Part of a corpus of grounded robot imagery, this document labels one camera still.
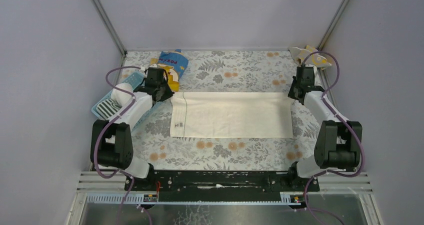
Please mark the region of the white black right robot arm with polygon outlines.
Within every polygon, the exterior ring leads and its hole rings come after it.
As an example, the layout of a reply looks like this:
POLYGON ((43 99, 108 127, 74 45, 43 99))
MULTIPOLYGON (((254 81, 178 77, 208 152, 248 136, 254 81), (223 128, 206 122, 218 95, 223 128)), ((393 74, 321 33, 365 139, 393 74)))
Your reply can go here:
POLYGON ((296 69, 288 97, 309 109, 321 124, 313 154, 294 162, 289 172, 303 179, 326 173, 349 178, 360 173, 365 161, 362 125, 348 120, 327 100, 327 91, 315 84, 313 67, 296 69))

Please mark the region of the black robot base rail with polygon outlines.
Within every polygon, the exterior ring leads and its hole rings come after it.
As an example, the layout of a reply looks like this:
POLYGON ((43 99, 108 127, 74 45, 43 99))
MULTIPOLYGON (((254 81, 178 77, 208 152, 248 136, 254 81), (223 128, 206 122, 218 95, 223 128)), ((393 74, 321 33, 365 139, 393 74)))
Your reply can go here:
POLYGON ((152 170, 145 179, 128 177, 124 189, 152 192, 159 202, 277 202, 281 193, 318 192, 320 185, 289 171, 152 170))

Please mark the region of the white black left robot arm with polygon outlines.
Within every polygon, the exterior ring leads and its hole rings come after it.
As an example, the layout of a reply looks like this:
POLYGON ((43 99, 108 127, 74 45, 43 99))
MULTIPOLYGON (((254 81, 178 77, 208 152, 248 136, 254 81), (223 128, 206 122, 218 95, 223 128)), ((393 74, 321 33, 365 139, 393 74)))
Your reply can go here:
POLYGON ((113 85, 111 96, 123 98, 121 108, 108 119, 93 123, 90 159, 96 172, 105 179, 112 175, 103 173, 100 166, 112 168, 113 173, 146 179, 153 170, 146 160, 136 158, 132 131, 138 122, 160 104, 170 99, 174 92, 169 86, 169 75, 162 67, 149 67, 137 85, 113 85))

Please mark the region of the cream terry towel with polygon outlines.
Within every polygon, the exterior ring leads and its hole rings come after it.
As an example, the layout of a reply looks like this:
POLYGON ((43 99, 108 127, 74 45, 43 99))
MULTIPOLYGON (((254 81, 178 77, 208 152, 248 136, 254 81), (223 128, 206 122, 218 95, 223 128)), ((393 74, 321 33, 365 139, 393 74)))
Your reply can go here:
POLYGON ((180 138, 293 138, 292 99, 281 92, 177 92, 170 135, 180 138))

